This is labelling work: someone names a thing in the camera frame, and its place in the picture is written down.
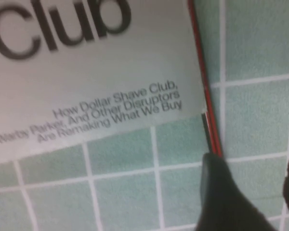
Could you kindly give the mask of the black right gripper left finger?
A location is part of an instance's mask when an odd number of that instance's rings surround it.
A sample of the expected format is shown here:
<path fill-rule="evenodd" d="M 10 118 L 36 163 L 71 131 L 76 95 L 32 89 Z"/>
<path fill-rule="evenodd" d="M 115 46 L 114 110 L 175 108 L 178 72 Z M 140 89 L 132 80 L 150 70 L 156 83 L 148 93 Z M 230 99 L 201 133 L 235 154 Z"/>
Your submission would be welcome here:
<path fill-rule="evenodd" d="M 196 231 L 275 231 L 240 191 L 226 161 L 213 153 L 202 159 L 201 214 Z"/>

